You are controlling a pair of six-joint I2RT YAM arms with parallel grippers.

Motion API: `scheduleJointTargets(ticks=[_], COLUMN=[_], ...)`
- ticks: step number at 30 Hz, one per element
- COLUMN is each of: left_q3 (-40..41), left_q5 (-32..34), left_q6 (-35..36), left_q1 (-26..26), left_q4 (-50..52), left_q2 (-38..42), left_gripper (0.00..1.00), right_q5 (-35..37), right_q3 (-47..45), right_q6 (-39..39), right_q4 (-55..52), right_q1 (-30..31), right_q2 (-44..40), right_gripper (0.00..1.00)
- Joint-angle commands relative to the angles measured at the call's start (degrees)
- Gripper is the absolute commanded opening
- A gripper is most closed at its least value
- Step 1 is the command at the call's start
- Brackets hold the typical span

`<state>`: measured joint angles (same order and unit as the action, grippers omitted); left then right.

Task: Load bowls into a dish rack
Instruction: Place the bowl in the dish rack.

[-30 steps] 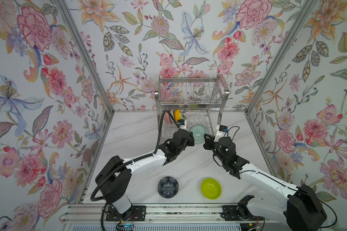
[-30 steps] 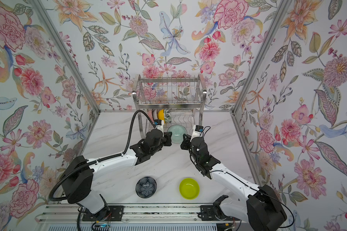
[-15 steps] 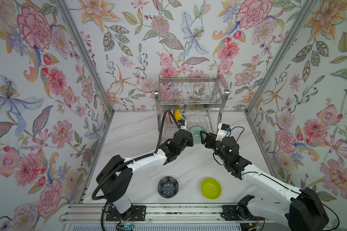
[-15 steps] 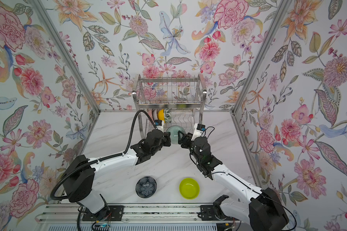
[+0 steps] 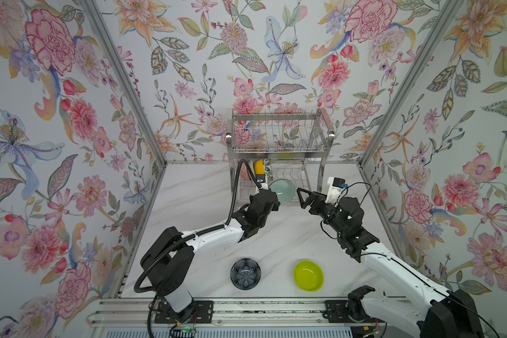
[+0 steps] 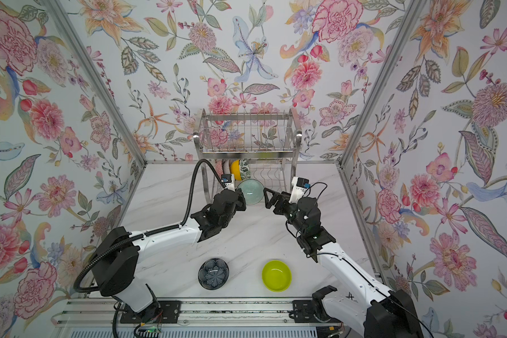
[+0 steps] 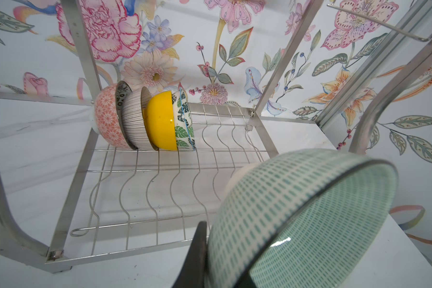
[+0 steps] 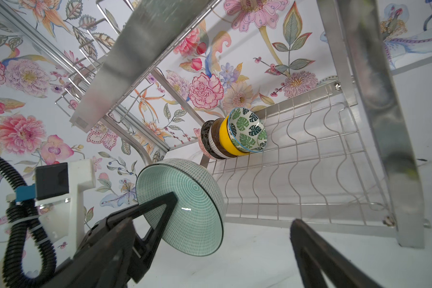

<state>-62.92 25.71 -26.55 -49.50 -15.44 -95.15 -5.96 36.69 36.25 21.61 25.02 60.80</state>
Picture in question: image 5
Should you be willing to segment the pale celadon bowl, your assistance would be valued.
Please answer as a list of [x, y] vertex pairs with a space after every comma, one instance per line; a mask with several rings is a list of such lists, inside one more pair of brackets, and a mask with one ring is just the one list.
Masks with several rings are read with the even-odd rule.
[[296, 192], [294, 184], [287, 179], [275, 180], [268, 187], [270, 191], [277, 195], [277, 199], [281, 204], [290, 203]]

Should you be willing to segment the yellow bowl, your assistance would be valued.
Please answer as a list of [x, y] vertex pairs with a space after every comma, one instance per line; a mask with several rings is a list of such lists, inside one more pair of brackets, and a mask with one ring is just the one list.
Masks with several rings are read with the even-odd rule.
[[263, 159], [254, 162], [253, 171], [256, 176], [263, 176], [266, 174]]

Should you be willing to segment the green leaf pattern bowl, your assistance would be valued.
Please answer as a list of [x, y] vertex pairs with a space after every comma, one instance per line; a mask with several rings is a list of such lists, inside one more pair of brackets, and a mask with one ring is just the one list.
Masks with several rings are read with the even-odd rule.
[[266, 180], [267, 181], [274, 180], [273, 169], [272, 169], [271, 162], [270, 161], [265, 161], [263, 163], [263, 167], [264, 167], [264, 172], [265, 172], [265, 175], [266, 175]]

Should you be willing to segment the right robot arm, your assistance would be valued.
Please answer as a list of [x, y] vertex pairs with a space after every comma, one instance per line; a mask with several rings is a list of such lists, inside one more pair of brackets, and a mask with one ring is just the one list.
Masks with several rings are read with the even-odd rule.
[[483, 337], [482, 317], [465, 291], [451, 291], [418, 273], [363, 226], [356, 198], [333, 200], [319, 192], [297, 189], [301, 208], [318, 215], [336, 232], [336, 241], [352, 259], [375, 271], [407, 299], [401, 303], [364, 285], [350, 292], [346, 314], [360, 323], [378, 319], [412, 337]]

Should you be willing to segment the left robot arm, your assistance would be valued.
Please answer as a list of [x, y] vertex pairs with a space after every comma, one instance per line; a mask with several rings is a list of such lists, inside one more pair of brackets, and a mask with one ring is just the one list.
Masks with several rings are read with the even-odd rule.
[[183, 283], [195, 255], [253, 237], [265, 226], [270, 213], [279, 208], [276, 193], [260, 190], [223, 223], [193, 232], [167, 228], [142, 257], [143, 271], [134, 284], [134, 292], [153, 292], [176, 314], [190, 310], [194, 299]]

